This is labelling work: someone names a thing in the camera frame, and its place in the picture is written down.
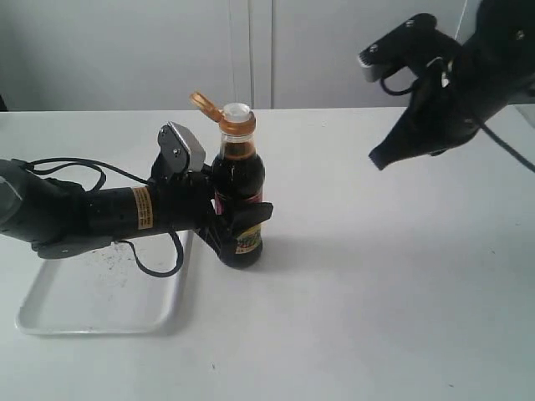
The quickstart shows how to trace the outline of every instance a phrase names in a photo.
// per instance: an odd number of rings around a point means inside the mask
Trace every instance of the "bottle cap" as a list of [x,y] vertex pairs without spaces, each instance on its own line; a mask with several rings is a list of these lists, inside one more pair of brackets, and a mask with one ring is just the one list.
[[225,134],[245,136],[252,134],[257,127],[257,120],[251,108],[243,103],[229,103],[219,110],[206,96],[199,92],[190,95],[191,102],[209,119],[219,123],[219,129]]

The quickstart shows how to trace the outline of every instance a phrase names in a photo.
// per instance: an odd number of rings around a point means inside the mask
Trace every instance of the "table surface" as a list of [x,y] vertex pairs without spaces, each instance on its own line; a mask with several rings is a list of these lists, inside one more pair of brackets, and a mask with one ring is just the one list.
[[[275,205],[262,259],[232,270],[195,239],[167,333],[21,334],[14,317],[41,261],[0,238],[2,399],[534,399],[535,177],[484,134],[379,172],[367,154],[401,112],[258,111]],[[1,114],[0,157],[147,175],[167,120],[211,160],[217,127],[194,111]],[[490,126],[535,159],[514,108]]]

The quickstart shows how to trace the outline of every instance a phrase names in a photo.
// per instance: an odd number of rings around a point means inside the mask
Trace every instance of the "white wall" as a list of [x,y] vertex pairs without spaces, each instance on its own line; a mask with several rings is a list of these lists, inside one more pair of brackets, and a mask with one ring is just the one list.
[[405,104],[356,55],[416,13],[466,39],[478,3],[459,27],[465,0],[2,0],[0,93],[10,109],[189,109],[195,89],[255,108]]

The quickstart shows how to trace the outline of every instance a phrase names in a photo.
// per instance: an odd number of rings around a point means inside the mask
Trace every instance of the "white tray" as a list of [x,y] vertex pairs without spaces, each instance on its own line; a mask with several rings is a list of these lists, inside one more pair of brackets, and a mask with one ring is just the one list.
[[[16,324],[34,335],[155,332],[176,312],[186,279],[190,232],[179,233],[184,265],[173,277],[146,275],[126,244],[57,261],[44,261],[21,306]],[[140,260],[151,270],[176,264],[165,235],[134,239]]]

